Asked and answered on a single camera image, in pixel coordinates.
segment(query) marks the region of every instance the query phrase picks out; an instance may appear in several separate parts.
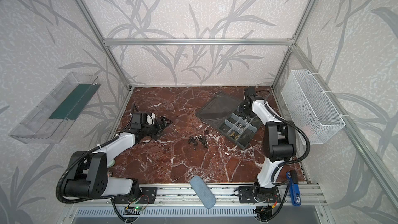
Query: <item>black cable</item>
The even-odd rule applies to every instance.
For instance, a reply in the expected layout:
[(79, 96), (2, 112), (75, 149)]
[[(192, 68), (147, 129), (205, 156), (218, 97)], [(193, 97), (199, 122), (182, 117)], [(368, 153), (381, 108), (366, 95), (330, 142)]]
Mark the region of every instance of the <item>black cable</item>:
[[(264, 105), (264, 107), (269, 111), (269, 112), (273, 112), (266, 104)], [(275, 114), (274, 116), (277, 120), (281, 121), (282, 123), (289, 125), (291, 127), (293, 127), (298, 133), (300, 133), (300, 135), (304, 138), (305, 140), (305, 144), (306, 144), (306, 148), (305, 148), (305, 152), (304, 154), (294, 160), (291, 161), (286, 161), (286, 162), (281, 162), (280, 164), (278, 164), (278, 166), (274, 169), (274, 171), (272, 172), (271, 175), (271, 182), (274, 183), (274, 177), (276, 175), (276, 173), (279, 171), (279, 169), (284, 166), (284, 165), (288, 165), (288, 164), (292, 164), (292, 163), (298, 163), (304, 160), (304, 158), (306, 158), (308, 156), (308, 154), (310, 153), (310, 149), (311, 149), (311, 144), (310, 144), (310, 140), (308, 139), (307, 135), (300, 129), (298, 128), (296, 125), (292, 124), (291, 122), (286, 121), (285, 119), (283, 119), (282, 117), (280, 117), (279, 115)]]
[(289, 192), (289, 188), (290, 188), (290, 183), (287, 184), (285, 194), (283, 195), (283, 199), (282, 199), (281, 204), (279, 205), (278, 209), (275, 211), (275, 213), (269, 219), (267, 219), (267, 221), (272, 220), (281, 211), (283, 203), (285, 202), (287, 193)]
[[(111, 140), (103, 143), (101, 145), (101, 147), (107, 146), (108, 144), (112, 143), (113, 141), (117, 140), (119, 138), (119, 135), (117, 134), (114, 138), (112, 138)], [(62, 196), (62, 184), (65, 181), (65, 178), (67, 177), (67, 175), (69, 174), (69, 172), (73, 169), (73, 167), (77, 166), (81, 161), (83, 161), (88, 155), (90, 155), (91, 153), (99, 150), (100, 147), (96, 146), (94, 148), (92, 148), (91, 150), (84, 152), (80, 157), (78, 157), (66, 170), (65, 172), (62, 174), (62, 176), (60, 177), (58, 183), (57, 183), (57, 187), (55, 188), (55, 196), (57, 197), (58, 201), (65, 203), (65, 204), (73, 204), (73, 203), (78, 203), (78, 202), (84, 202), (90, 199), (86, 199), (86, 198), (78, 198), (78, 199), (66, 199)]]
[(281, 183), (273, 183), (275, 186), (281, 186), (281, 185), (284, 185), (284, 184), (287, 184), (287, 183), (289, 183), (289, 180), (285, 180), (285, 181), (283, 181), (283, 182), (281, 182)]
[(134, 109), (138, 112), (138, 108), (137, 108), (137, 106), (135, 105), (135, 103), (133, 103), (133, 104), (132, 104), (132, 107), (131, 107), (130, 119), (129, 119), (129, 121), (128, 121), (127, 124), (126, 124), (126, 127), (124, 127), (122, 130), (126, 130), (126, 128), (129, 126), (129, 124), (130, 124), (130, 122), (131, 122), (131, 119), (132, 119), (132, 114), (134, 113)]
[(256, 93), (259, 93), (259, 92), (271, 92), (270, 90), (268, 90), (268, 89), (264, 89), (264, 90), (259, 90), (259, 91), (256, 91)]
[(259, 211), (259, 210), (257, 210), (257, 209), (253, 209), (253, 211), (254, 212), (256, 212), (256, 213), (267, 213), (267, 212), (269, 212), (269, 211), (272, 211), (273, 210), (273, 208), (271, 208), (271, 209), (268, 209), (268, 210), (265, 210), (265, 211)]
[(119, 213), (119, 211), (116, 208), (115, 200), (113, 198), (111, 199), (111, 202), (112, 202), (113, 210), (115, 211), (117, 217), (119, 217), (119, 219), (122, 220), (124, 223), (133, 223), (136, 219), (138, 219), (138, 218), (135, 218), (135, 220), (129, 221), (126, 218), (122, 217), (122, 215)]

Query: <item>metal bracket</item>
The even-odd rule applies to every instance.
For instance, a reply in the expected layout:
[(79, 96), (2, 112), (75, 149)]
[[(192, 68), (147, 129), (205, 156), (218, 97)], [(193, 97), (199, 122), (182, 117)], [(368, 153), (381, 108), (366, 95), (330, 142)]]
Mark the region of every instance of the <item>metal bracket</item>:
[[(154, 204), (156, 198), (157, 187), (141, 187), (142, 194), (148, 196), (141, 197), (135, 204)], [(128, 204), (131, 199), (127, 195), (115, 196), (115, 204)]]
[[(240, 203), (259, 203), (254, 199), (253, 196), (253, 187), (239, 187), (238, 188), (238, 194), (239, 194), (239, 202)], [(281, 196), (279, 194), (278, 187), (273, 187), (269, 189), (269, 194), (270, 197), (265, 200), (262, 203), (275, 203), (275, 200), (277, 203), (281, 203)]]

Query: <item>aluminum frame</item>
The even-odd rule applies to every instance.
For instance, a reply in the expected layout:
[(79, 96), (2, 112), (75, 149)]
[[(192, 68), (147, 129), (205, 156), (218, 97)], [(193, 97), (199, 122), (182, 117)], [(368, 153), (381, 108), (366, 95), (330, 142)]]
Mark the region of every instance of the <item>aluminum frame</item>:
[(272, 45), (289, 46), (292, 40), (285, 39), (104, 39), (106, 46), (126, 46), (126, 45)]
[[(331, 91), (323, 78), (318, 74), (315, 67), (308, 60), (305, 53), (297, 45), (292, 47), (292, 53), (296, 56), (304, 69), (308, 69), (313, 73), (324, 91)], [(340, 104), (336, 96), (329, 92), (330, 101), (336, 107), (337, 111), (342, 115), (349, 115), (344, 107)], [(380, 187), (384, 190), (392, 205), (398, 211), (398, 182), (395, 180), (391, 172), (387, 169), (381, 158), (376, 154), (375, 150), (370, 146), (364, 135), (361, 133), (351, 117), (344, 117), (346, 127), (344, 130), (350, 138), (352, 144), (365, 161), (369, 170), (374, 175)]]
[[(251, 187), (253, 183), (207, 183), (209, 189), (216, 197), (215, 206), (264, 206), (262, 203), (239, 203), (239, 197), (233, 195), (233, 191), (240, 186)], [(189, 183), (166, 183), (166, 184), (140, 184), (140, 187), (157, 187), (157, 196), (154, 206), (203, 206)], [(279, 192), (283, 194), (286, 185), (279, 186)], [(317, 184), (300, 184), (302, 205), (327, 205), (322, 190)], [(108, 207), (109, 199), (90, 200), (76, 203), (73, 206), (82, 207)], [(285, 205), (291, 206), (291, 198), (286, 197)]]
[(127, 107), (127, 104), (128, 104), (128, 102), (129, 102), (129, 100), (131, 98), (133, 90), (134, 90), (134, 87), (132, 87), (130, 89), (130, 91), (127, 93), (126, 97), (123, 99), (123, 104), (120, 107), (119, 112), (117, 113), (117, 116), (115, 117), (115, 121), (112, 123), (111, 129), (110, 129), (110, 131), (108, 133), (108, 136), (107, 136), (106, 140), (111, 139), (116, 134), (117, 127), (119, 126), (119, 123), (120, 123), (120, 121), (122, 119), (122, 116), (123, 116), (123, 113), (124, 113), (124, 111), (125, 111), (125, 109)]
[(103, 52), (105, 53), (105, 55), (111, 62), (112, 66), (115, 68), (117, 74), (119, 75), (119, 77), (121, 78), (121, 80), (123, 81), (125, 86), (128, 89), (130, 89), (130, 83), (128, 82), (126, 76), (124, 75), (121, 67), (117, 63), (116, 59), (113, 57), (109, 48), (106, 45), (104, 45), (103, 37), (100, 32), (100, 29), (97, 27), (97, 24), (95, 24), (94, 18), (91, 15), (90, 11), (88, 10), (86, 3), (84, 2), (84, 0), (74, 0), (74, 1), (76, 3), (77, 7), (79, 8), (80, 12), (82, 13), (84, 19), (86, 20), (88, 26), (94, 33), (94, 36), (96, 37), (97, 41), (99, 42), (99, 45), (102, 47)]
[[(318, 0), (309, 0), (307, 7), (304, 10), (304, 13), (302, 14), (302, 17), (300, 19), (300, 22), (298, 23), (297, 29), (293, 35), (293, 41), (292, 41), (292, 45), (295, 45), (297, 43), (297, 41), (299, 40), (304, 27), (306, 26), (308, 20), (311, 17), (312, 12), (314, 11), (315, 5), (318, 2)], [(283, 58), (283, 61), (281, 63), (281, 66), (279, 67), (278, 73), (276, 74), (276, 77), (274, 79), (274, 81), (272, 82), (272, 87), (275, 87), (276, 84), (278, 83), (279, 79), (281, 78), (282, 72), (286, 67), (286, 64), (289, 62), (290, 59), (290, 55), (291, 55), (291, 46), (289, 47), (289, 49), (287, 50), (285, 57)]]

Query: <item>leaf pattern wallpaper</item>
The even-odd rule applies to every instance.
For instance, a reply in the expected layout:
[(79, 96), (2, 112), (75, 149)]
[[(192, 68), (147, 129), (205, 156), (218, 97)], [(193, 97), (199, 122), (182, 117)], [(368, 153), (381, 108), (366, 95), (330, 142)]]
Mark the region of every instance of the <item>leaf pattern wallpaper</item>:
[[(102, 143), (127, 96), (73, 0), (0, 0), (0, 223), (55, 223), (55, 185), (70, 155)], [(58, 144), (23, 144), (9, 132), (69, 72), (101, 84)]]
[[(319, 0), (298, 41), (396, 179), (397, 13), (396, 0)], [(275, 89), (280, 100), (291, 69), (301, 67), (285, 69)], [(311, 181), (321, 185), (337, 223), (398, 223), (397, 212), (344, 131), (312, 146), (303, 163)]]
[[(106, 38), (291, 38), (308, 0), (85, 0)], [(284, 46), (112, 47), (132, 85), (270, 85)]]

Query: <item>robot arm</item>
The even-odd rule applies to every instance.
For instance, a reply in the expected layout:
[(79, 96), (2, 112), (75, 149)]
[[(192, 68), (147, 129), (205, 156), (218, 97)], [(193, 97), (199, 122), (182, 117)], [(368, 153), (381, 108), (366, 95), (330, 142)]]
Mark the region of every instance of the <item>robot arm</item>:
[(264, 102), (264, 98), (257, 96), (254, 87), (248, 87), (244, 92), (245, 99), (238, 106), (238, 113), (245, 117), (258, 116), (265, 125), (263, 137), (263, 152), (267, 157), (261, 172), (257, 175), (257, 181), (261, 188), (272, 188), (272, 172), (278, 164), (289, 161), (296, 154), (296, 133), (293, 127), (284, 124), (275, 116), (276, 112)]
[[(126, 128), (111, 142), (106, 142), (104, 146), (97, 145), (95, 151), (84, 157), (82, 156), (86, 152), (83, 151), (72, 154), (66, 176), (62, 181), (60, 179), (62, 183), (60, 194), (62, 197), (80, 197), (82, 200), (126, 194), (132, 198), (139, 198), (141, 191), (138, 181), (108, 177), (107, 164), (126, 149), (139, 143), (143, 137), (150, 136), (157, 139), (162, 130), (171, 123), (172, 121), (165, 117), (155, 118), (155, 115), (149, 112), (132, 113)], [(57, 195), (57, 198), (61, 202), (69, 203), (61, 196)]]

